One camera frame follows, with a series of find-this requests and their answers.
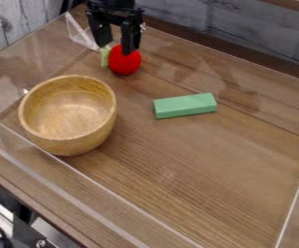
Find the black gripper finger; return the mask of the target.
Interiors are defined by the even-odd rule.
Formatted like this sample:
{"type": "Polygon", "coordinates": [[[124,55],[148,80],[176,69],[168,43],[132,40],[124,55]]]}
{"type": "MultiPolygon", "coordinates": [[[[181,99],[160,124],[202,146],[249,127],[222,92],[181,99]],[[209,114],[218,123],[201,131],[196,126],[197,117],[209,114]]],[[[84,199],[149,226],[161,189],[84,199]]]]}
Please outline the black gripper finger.
{"type": "Polygon", "coordinates": [[[98,15],[89,15],[89,23],[98,47],[105,47],[113,41],[112,28],[98,15]]]}
{"type": "Polygon", "coordinates": [[[144,23],[125,21],[121,26],[122,31],[122,52],[125,55],[132,54],[141,47],[144,23]]]}

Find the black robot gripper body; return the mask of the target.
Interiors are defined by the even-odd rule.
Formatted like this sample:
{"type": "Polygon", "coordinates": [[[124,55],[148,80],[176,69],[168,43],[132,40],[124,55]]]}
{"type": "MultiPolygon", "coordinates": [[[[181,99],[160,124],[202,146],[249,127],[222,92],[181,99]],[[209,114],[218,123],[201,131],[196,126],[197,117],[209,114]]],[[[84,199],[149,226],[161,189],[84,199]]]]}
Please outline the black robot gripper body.
{"type": "Polygon", "coordinates": [[[145,10],[137,0],[89,0],[89,22],[96,25],[121,25],[125,21],[144,22],[145,10]]]}

